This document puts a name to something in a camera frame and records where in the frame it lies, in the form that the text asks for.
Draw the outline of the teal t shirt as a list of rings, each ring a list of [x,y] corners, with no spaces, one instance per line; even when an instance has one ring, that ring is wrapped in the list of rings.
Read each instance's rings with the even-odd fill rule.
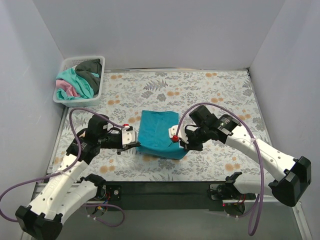
[[[179,114],[174,111],[150,111],[141,113],[138,130],[137,151],[144,155],[181,160],[187,152],[178,142],[172,142],[169,129],[179,123]]]

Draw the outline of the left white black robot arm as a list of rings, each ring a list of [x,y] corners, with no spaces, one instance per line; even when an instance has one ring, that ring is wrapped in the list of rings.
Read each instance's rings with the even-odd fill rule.
[[[95,174],[80,177],[101,149],[120,154],[138,147],[137,132],[128,124],[108,127],[108,117],[93,115],[66,150],[56,175],[52,176],[28,206],[15,216],[24,232],[37,240],[55,240],[65,221],[88,200],[101,200],[108,193],[106,180]]]

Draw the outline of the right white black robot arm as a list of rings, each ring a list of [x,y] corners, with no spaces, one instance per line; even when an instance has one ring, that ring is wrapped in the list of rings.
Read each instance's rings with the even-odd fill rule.
[[[194,130],[184,129],[180,145],[186,151],[201,152],[203,144],[213,140],[240,151],[259,164],[260,179],[245,179],[242,172],[235,172],[213,191],[216,196],[237,199],[246,194],[268,195],[294,207],[311,184],[309,159],[290,156],[256,138],[245,122],[229,110],[216,117],[208,110],[207,103],[202,102],[190,107],[184,115],[195,124]]]

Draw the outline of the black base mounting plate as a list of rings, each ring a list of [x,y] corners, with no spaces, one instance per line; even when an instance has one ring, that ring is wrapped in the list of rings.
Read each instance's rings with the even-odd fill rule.
[[[108,203],[123,210],[224,210],[218,196],[224,181],[104,181],[89,199]]]

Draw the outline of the mint green shirt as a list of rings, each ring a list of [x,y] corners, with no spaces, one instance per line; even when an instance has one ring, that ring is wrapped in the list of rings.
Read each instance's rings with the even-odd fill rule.
[[[59,101],[92,99],[95,96],[94,91],[88,82],[76,74],[75,68],[68,68],[67,70],[60,72],[56,77],[56,80],[58,79],[65,80],[71,84],[79,94],[79,97],[66,96],[63,90],[56,87],[57,90],[55,96]]]

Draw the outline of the pink shirt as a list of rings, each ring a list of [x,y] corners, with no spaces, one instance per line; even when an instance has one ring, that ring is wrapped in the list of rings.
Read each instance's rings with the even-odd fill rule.
[[[67,97],[79,97],[80,95],[77,93],[76,89],[68,82],[63,79],[56,80],[56,87],[65,92],[64,95]]]

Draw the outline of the dark grey shirt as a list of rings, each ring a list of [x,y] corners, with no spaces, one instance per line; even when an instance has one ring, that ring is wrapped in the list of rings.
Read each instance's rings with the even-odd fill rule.
[[[100,89],[102,64],[99,58],[86,60],[75,67],[78,76],[84,78],[96,95]]]

